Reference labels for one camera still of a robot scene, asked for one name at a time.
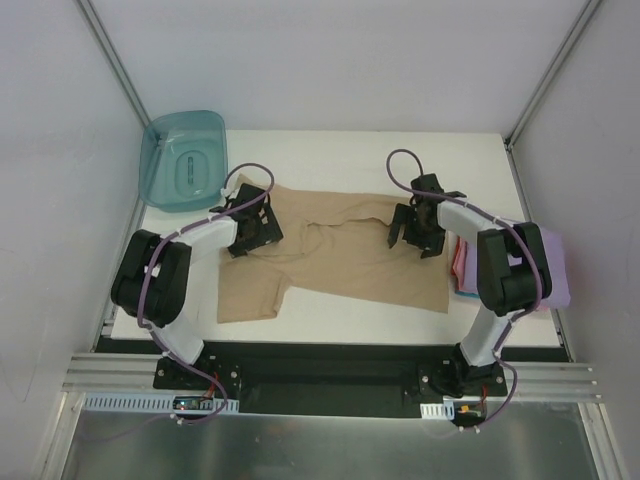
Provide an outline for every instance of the brown cloth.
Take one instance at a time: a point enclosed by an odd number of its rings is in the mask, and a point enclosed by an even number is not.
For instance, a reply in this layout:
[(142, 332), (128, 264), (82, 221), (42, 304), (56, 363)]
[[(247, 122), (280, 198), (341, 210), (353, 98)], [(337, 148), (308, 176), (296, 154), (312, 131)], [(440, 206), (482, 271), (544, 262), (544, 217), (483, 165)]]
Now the brown cloth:
[[(246, 177), (238, 180), (251, 183)], [(396, 203), (387, 195), (290, 190), (276, 185), (271, 206), (280, 242), (220, 267), (218, 322), (274, 318), (291, 285), (446, 313), (447, 250), (420, 259), (401, 239), (387, 246)]]

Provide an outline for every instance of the white wall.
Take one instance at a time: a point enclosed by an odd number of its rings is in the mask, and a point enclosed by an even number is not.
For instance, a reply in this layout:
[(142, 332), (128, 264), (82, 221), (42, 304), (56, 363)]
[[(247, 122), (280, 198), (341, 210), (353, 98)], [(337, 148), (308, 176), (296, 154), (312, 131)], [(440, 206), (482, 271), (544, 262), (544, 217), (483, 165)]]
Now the white wall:
[(4, 2), (0, 65), (0, 478), (19, 480), (92, 340), (141, 127), (71, 0)]
[(507, 134), (585, 0), (96, 0), (151, 117)]
[(640, 475), (640, 2), (605, 2), (516, 146), (536, 220), (564, 234), (578, 360), (598, 367)]

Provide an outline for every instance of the white vent strip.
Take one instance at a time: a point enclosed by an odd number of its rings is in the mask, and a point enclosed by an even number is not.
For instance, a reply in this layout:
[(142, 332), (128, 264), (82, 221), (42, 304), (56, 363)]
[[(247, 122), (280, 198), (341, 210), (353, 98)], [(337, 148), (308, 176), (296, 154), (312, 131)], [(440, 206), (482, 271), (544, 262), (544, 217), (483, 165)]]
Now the white vent strip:
[[(90, 412), (173, 413), (174, 398), (174, 395), (162, 394), (90, 393), (85, 400), (84, 409)], [(220, 398), (203, 401), (200, 410), (203, 413), (211, 412), (220, 408), (223, 402)], [(240, 402), (229, 400), (220, 413), (239, 413), (239, 410)]]
[(420, 415), (424, 420), (453, 420), (453, 402), (445, 400), (444, 403), (421, 403)]

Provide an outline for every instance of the white table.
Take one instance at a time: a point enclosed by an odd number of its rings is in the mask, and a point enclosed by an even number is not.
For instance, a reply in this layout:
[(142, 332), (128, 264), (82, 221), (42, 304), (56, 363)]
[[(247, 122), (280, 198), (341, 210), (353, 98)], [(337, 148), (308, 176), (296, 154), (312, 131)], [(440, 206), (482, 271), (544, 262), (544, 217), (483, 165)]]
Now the white table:
[[(391, 150), (408, 148), (421, 158), (425, 172), (438, 175), (445, 190), (464, 192), (470, 201), (494, 214), (514, 220), (524, 218), (499, 135), (228, 131), (227, 142), (230, 169), (243, 162), (261, 163), (286, 187), (398, 196), (404, 192), (389, 181), (385, 160)], [(413, 160), (405, 155), (394, 159), (393, 171), (405, 184), (418, 173)], [(258, 170), (246, 169), (243, 173), (256, 181), (266, 181), (266, 175)], [(142, 227), (166, 233), (205, 215), (205, 211), (167, 214), (147, 208)], [(203, 274), (192, 269), (189, 281), (200, 281)], [(193, 304), (187, 297), (187, 313), (195, 319)], [(200, 318), (194, 323), (206, 340), (453, 344), (466, 335), (478, 306), (478, 300), (455, 295), (453, 289), (449, 294), (449, 313), (442, 314), (291, 288), (275, 319), (217, 324)], [(121, 309), (111, 336), (148, 338), (148, 334), (136, 326), (135, 319)], [(508, 344), (557, 346), (551, 315), (539, 312), (525, 318)]]

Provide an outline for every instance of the purple folded cloth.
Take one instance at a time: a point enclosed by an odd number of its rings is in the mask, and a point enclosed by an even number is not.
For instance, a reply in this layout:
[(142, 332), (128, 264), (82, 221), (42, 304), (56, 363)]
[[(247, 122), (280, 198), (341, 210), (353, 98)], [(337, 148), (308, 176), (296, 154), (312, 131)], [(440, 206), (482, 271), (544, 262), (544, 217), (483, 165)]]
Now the purple folded cloth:
[[(542, 243), (544, 243), (549, 272), (551, 273), (551, 295), (543, 299), (540, 305), (548, 308), (566, 307), (571, 301), (571, 295), (569, 294), (569, 284), (567, 283), (567, 272), (564, 268), (562, 237), (544, 228), (540, 228), (540, 233), (542, 234)], [(517, 265), (518, 263), (520, 263), (519, 259), (509, 258), (510, 265)], [(478, 293), (477, 270), (478, 251), (473, 245), (468, 245), (462, 290)]]

